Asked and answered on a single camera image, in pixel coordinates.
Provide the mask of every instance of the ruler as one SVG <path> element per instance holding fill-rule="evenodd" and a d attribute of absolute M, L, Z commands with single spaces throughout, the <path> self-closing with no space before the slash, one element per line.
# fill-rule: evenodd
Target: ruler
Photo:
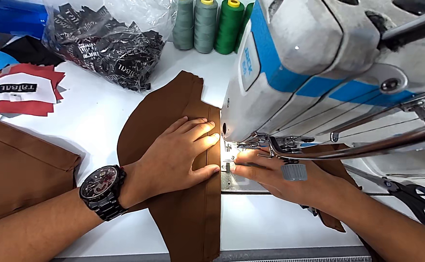
<path fill-rule="evenodd" d="M 320 257 L 320 258 L 292 258 L 292 259 L 270 259 L 270 260 L 240 260 L 233 262 L 371 262 L 368 255 L 344 256 L 344 257 Z"/>

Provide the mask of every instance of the hand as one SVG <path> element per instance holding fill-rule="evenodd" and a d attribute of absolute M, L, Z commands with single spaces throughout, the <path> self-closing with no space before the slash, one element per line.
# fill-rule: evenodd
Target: hand
<path fill-rule="evenodd" d="M 266 169 L 236 165 L 235 168 L 231 168 L 231 171 L 235 175 L 260 183 L 280 199 L 323 210 L 328 207 L 328 204 L 335 202 L 334 198 L 343 197 L 342 192 L 345 189 L 355 188 L 344 179 L 326 173 L 312 161 L 300 161 L 301 164 L 306 165 L 307 181 L 286 181 L 280 170 L 284 162 L 278 158 L 259 157 L 259 153 L 266 154 L 261 150 L 240 152 L 235 163 L 255 163 Z"/>
<path fill-rule="evenodd" d="M 193 160 L 215 145 L 219 134 L 202 135 L 215 127 L 206 118 L 188 121 L 185 116 L 173 123 L 146 151 L 143 157 L 123 168 L 127 178 L 119 197 L 120 204 L 129 208 L 150 197 L 191 188 L 220 170 L 216 164 L 192 170 Z"/>

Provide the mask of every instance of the scissors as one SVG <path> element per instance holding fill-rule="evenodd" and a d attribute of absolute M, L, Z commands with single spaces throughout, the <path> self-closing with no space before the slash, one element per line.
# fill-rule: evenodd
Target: scissors
<path fill-rule="evenodd" d="M 355 173 L 356 175 L 366 178 L 367 180 L 387 189 L 392 196 L 395 196 L 405 203 L 418 220 L 425 225 L 425 199 L 417 193 L 418 190 L 425 194 L 425 187 L 416 184 L 405 186 L 393 180 L 369 174 L 346 164 L 343 164 L 343 166 L 345 166 L 347 171 Z"/>

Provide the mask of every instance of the stitching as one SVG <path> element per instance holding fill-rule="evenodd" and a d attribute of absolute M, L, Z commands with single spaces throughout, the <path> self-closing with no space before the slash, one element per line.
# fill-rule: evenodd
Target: stitching
<path fill-rule="evenodd" d="M 211 107 L 208 107 L 208 119 L 210 119 L 211 117 Z M 209 149 L 206 150 L 206 165 L 208 165 L 208 160 L 209 160 Z M 206 202 L 206 204 L 204 205 L 204 212 L 203 212 L 203 221 L 204 221 L 204 230 L 203 230 L 203 258 L 206 256 L 205 254 L 205 248 L 204 246 L 206 245 L 206 241 L 205 241 L 205 237 L 206 237 L 206 227 L 207 227 L 207 206 L 208 206 L 208 184 L 206 183 L 205 185 L 205 189 L 204 189 L 204 200 Z"/>
<path fill-rule="evenodd" d="M 0 143 L 4 144 L 4 145 L 6 145 L 6 146 L 12 147 L 12 148 L 14 148 L 14 149 L 18 150 L 19 152 L 24 153 L 25 155 L 27 155 L 27 156 L 29 156 L 29 157 L 31 157 L 31 158 L 34 158 L 34 159 L 36 159 L 36 160 L 38 160 L 38 161 L 40 161 L 40 162 L 42 162 L 42 163 L 44 163 L 44 164 L 48 164 L 48 165 L 52 166 L 53 168 L 57 168 L 57 169 L 59 169 L 59 170 L 65 171 L 65 172 L 67 172 L 68 170 L 70 170 L 70 169 L 68 169 L 68 170 L 64 170 L 64 169 L 62 169 L 62 168 L 59 168 L 59 167 L 53 166 L 52 164 L 49 164 L 49 163 L 47 163 L 47 162 L 45 162 L 45 161 L 43 161 L 43 160 L 41 160 L 41 159 L 39 159 L 39 158 L 36 158 L 36 157 L 34 157 L 34 156 L 32 156 L 32 155 L 30 155 L 30 154 L 26 153 L 26 152 L 23 152 L 22 150 L 20 150 L 20 149 L 18 149 L 18 148 L 16 148 L 16 147 L 14 147 L 14 146 L 11 146 L 11 145 L 9 145 L 9 144 L 6 144 L 5 142 L 3 142 L 3 141 L 1 141 L 1 140 L 0 140 Z"/>

